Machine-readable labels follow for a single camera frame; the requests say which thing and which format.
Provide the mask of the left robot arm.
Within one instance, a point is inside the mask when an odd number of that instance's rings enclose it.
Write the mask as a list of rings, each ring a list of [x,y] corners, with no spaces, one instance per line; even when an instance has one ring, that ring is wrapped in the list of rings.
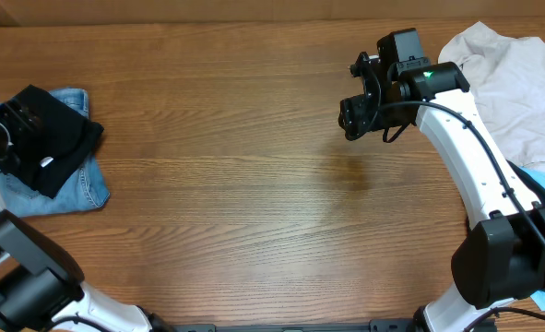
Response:
[[[0,170],[48,196],[95,148],[103,128],[28,86],[0,107]],[[0,193],[0,329],[167,331],[155,314],[90,286],[75,259],[6,209]]]

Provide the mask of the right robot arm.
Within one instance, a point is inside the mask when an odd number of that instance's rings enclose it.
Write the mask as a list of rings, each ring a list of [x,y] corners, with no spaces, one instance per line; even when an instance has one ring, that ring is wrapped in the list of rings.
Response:
[[[416,126],[461,194],[468,235],[451,260],[452,286],[411,318],[374,319],[372,331],[493,331],[515,301],[545,292],[545,192],[508,162],[478,113],[460,68],[433,64],[414,29],[389,33],[350,73],[363,92],[340,103],[348,140],[381,132],[390,143]]]

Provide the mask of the black t-shirt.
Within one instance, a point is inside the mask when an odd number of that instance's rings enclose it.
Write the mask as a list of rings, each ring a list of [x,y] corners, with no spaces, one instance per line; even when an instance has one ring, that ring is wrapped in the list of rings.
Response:
[[[5,174],[12,174],[31,190],[54,198],[95,149],[103,127],[74,111],[50,92],[32,85],[13,98],[41,118],[41,169],[38,173]]]

